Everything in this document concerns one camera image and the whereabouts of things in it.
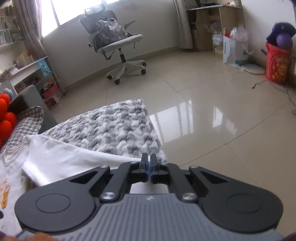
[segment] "gray sofa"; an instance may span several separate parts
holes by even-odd
[[[48,129],[54,127],[57,124],[57,121],[44,104],[40,94],[38,93],[34,85],[28,86],[21,93],[19,93],[10,102],[8,111],[18,115],[22,111],[34,106],[40,106],[44,112],[43,123],[39,131],[39,134],[47,131]]]

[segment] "white paper bag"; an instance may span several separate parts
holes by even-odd
[[[224,36],[223,43],[223,63],[231,65],[247,63],[249,57],[247,41],[235,41]]]

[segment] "purple ball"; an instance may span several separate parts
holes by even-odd
[[[276,42],[279,48],[291,50],[293,47],[293,40],[287,33],[281,33],[276,37]]]

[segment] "red bucket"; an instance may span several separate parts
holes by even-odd
[[[291,50],[266,43],[267,59],[265,77],[276,84],[284,84],[288,77]]]

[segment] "chair armrest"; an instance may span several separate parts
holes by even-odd
[[[99,32],[93,33],[91,36],[89,36],[89,47],[95,47],[95,40],[94,37],[98,34]]]
[[[125,25],[123,26],[123,28],[126,30],[126,29],[127,29],[130,25],[132,25],[134,22],[135,22],[135,20],[130,21],[129,23],[125,24]]]
[[[47,131],[48,129],[54,127],[57,124],[57,121],[44,104],[39,92],[37,91],[34,85],[28,86],[21,93],[19,93],[10,102],[8,111],[18,115],[22,111],[34,106],[40,106],[43,109],[44,113],[43,123],[39,133]]]

